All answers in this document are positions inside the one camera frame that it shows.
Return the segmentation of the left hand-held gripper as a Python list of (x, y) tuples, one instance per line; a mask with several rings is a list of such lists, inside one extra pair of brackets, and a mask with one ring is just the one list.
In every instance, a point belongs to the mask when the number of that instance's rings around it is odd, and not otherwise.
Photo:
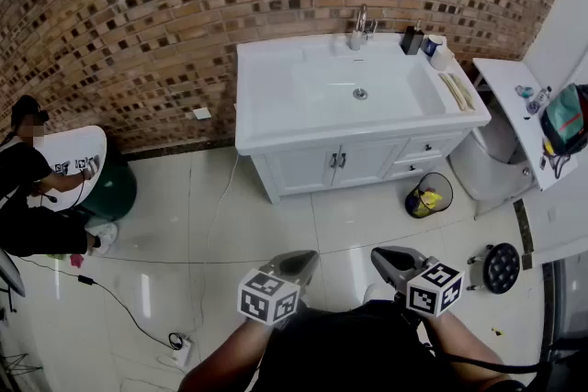
[(279, 254), (250, 270), (238, 286), (237, 311), (266, 326), (294, 315), (318, 266), (313, 250)]

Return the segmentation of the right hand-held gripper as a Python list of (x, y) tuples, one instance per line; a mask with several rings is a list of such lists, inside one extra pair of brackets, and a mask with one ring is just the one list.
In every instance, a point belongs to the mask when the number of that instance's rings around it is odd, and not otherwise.
[(405, 299), (405, 307), (428, 318), (438, 318), (459, 301), (464, 272), (413, 248), (374, 248), (371, 262), (389, 285)]

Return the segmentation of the white cabinet door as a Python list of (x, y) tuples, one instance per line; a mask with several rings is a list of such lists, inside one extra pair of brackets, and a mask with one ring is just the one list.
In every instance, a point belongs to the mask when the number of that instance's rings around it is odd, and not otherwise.
[(338, 152), (338, 146), (326, 146), (273, 154), (271, 168), (280, 192), (307, 193), (330, 187)]
[(333, 187), (368, 185), (381, 181), (407, 141), (375, 140), (342, 145), (334, 172)]

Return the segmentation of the person's left forearm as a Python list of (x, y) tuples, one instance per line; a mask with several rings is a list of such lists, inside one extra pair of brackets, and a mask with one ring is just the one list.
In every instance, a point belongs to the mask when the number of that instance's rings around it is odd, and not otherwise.
[(273, 330), (246, 320), (213, 354), (187, 373), (177, 392), (244, 392)]

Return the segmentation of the person's right forearm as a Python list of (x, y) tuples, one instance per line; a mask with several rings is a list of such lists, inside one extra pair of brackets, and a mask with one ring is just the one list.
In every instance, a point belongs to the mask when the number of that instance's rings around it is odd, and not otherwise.
[[(492, 364), (502, 362), (490, 347), (449, 311), (440, 317), (425, 319), (424, 326), (437, 352), (442, 351)], [(468, 391), (485, 391), (496, 383), (511, 379), (507, 374), (472, 364), (449, 363), (449, 367), (457, 381)]]

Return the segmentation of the glass door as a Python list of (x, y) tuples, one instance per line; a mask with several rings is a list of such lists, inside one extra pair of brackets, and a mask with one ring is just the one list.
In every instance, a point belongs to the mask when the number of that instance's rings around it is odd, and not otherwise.
[(542, 265), (542, 360), (588, 352), (588, 251)]

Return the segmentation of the person's white right shoe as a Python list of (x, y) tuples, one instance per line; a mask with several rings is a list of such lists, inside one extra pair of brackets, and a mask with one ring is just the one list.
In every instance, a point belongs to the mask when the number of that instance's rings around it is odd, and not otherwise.
[(396, 290), (389, 285), (371, 284), (367, 287), (364, 297), (363, 305), (372, 301), (391, 302), (394, 300)]

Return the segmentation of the person's white shoe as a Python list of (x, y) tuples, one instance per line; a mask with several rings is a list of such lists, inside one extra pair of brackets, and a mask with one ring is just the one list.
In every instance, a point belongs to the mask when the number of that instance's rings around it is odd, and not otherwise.
[(364, 297), (363, 305), (372, 301), (391, 302), (394, 300), (396, 290), (389, 285), (371, 284), (367, 287)]
[(99, 254), (105, 254), (117, 240), (119, 228), (113, 222), (104, 223), (87, 230), (95, 238), (93, 251)]

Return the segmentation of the black round rolling stool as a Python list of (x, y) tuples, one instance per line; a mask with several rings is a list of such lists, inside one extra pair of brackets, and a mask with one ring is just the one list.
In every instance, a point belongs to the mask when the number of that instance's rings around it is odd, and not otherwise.
[(494, 295), (508, 292), (518, 279), (521, 261), (518, 250), (508, 242), (488, 244), (484, 254), (468, 258), (468, 265), (481, 269), (481, 283), (471, 283), (468, 291), (486, 290)]

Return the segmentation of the yellow packet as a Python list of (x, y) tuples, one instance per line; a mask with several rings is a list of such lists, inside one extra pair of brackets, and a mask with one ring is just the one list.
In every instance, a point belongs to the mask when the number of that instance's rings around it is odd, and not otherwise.
[(416, 191), (417, 206), (414, 213), (419, 216), (426, 216), (435, 211), (436, 206), (443, 201), (443, 197), (432, 190), (421, 192)]

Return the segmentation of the person's black clothing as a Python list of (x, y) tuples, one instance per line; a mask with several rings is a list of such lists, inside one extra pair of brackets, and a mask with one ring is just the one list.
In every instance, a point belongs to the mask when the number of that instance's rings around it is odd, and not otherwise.
[(399, 305), (372, 301), (291, 321), (270, 340), (252, 392), (523, 392), (513, 378), (465, 390), (449, 363), (476, 361), (427, 349)]

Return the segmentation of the white power strip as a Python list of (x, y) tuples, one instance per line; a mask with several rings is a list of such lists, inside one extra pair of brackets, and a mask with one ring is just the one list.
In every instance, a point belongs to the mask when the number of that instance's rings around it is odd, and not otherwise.
[(193, 343), (187, 336), (176, 332), (170, 333), (168, 335), (168, 340), (173, 349), (173, 362), (177, 367), (185, 367), (191, 354)]

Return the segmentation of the white toilet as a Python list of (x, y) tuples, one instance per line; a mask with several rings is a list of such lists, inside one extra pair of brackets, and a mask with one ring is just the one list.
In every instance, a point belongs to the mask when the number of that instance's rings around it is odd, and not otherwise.
[(535, 184), (526, 158), (518, 163), (502, 162), (491, 156), (475, 128), (449, 154), (449, 164), (457, 179), (478, 203), (502, 204), (522, 195)]

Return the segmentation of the green bathtub base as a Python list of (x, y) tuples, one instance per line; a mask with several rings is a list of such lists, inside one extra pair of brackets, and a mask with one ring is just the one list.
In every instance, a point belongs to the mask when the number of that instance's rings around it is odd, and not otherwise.
[(125, 157), (116, 147), (108, 147), (102, 171), (87, 198), (78, 205), (92, 216), (116, 221), (132, 209), (137, 181)]

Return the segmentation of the white ceramic sink basin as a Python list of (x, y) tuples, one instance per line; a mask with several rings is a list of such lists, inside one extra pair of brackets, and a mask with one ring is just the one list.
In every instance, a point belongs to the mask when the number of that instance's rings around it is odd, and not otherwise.
[[(472, 129), (491, 119), (476, 91), (461, 111), (422, 52), (378, 33), (360, 50), (344, 34), (272, 39), (237, 48), (235, 146), (242, 155), (346, 140)], [(353, 97), (356, 88), (366, 100)]]

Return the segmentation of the beige comb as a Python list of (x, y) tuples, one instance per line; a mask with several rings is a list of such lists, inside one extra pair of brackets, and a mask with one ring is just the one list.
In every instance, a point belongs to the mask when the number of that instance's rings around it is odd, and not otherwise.
[(472, 95), (469, 92), (469, 89), (461, 82), (460, 78), (457, 77), (456, 75), (454, 75), (453, 73), (451, 73), (449, 76), (451, 77), (451, 79), (455, 83), (459, 92), (463, 95), (463, 98), (465, 99), (469, 109), (474, 110), (475, 109), (474, 100), (472, 98)]
[(457, 88), (456, 84), (453, 82), (453, 80), (450, 79), (444, 73), (439, 73), (438, 76), (441, 78), (442, 82), (445, 84), (445, 86), (449, 90), (450, 94), (452, 94), (452, 96), (454, 97), (454, 99), (458, 105), (458, 108), (461, 111), (467, 111), (468, 110), (467, 102), (466, 102), (463, 94), (461, 94), (460, 91), (458, 90), (458, 88)]

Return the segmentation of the teal and black bag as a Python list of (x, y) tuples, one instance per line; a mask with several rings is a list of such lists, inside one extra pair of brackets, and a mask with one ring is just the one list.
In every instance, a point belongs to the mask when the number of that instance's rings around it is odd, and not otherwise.
[(550, 101), (540, 118), (555, 155), (573, 155), (588, 145), (588, 84), (569, 84)]

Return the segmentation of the clear water bottle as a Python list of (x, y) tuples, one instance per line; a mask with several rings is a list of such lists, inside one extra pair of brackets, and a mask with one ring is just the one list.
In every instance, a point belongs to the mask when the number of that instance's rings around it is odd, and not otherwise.
[(541, 109), (541, 107), (543, 107), (548, 102), (550, 94), (550, 86), (540, 89), (539, 92), (526, 104), (526, 110), (528, 114), (535, 115)]

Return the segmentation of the white shelf board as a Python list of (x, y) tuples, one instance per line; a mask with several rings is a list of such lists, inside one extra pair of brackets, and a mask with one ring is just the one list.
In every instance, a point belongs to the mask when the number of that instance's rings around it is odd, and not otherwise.
[(473, 63), (511, 122), (540, 190), (547, 190), (562, 182), (578, 167), (577, 158), (571, 156), (563, 165), (560, 178), (555, 176), (548, 158), (544, 156), (544, 133), (539, 113), (530, 115), (526, 109), (526, 100), (515, 90), (517, 86), (531, 87), (537, 94), (541, 86), (535, 76), (523, 62), (475, 58)]

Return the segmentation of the white cup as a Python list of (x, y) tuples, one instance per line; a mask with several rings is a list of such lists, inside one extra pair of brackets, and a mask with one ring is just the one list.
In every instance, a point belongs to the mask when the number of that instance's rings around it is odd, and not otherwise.
[(446, 45), (439, 45), (430, 58), (430, 64), (439, 72), (445, 71), (454, 60), (454, 52)]

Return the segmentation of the blue cup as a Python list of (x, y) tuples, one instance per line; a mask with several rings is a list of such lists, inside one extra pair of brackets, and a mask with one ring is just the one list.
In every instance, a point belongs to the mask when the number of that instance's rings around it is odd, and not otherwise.
[(429, 34), (424, 38), (422, 44), (422, 51), (428, 56), (432, 57), (435, 54), (435, 50), (445, 44), (445, 39), (442, 36)]

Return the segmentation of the black soap dispenser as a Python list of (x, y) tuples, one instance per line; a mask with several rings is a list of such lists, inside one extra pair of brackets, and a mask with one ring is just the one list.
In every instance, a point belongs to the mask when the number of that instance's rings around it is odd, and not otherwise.
[(416, 55), (421, 48), (424, 39), (424, 32), (421, 29), (421, 20), (417, 20), (414, 25), (408, 26), (401, 39), (401, 49), (405, 55)]

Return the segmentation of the chrome faucet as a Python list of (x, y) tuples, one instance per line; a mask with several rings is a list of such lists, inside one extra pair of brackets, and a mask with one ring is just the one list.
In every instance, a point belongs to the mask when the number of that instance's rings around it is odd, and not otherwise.
[(368, 6), (362, 4), (359, 7), (356, 24), (351, 32), (348, 46), (350, 50), (358, 51), (376, 33), (378, 21), (368, 20)]

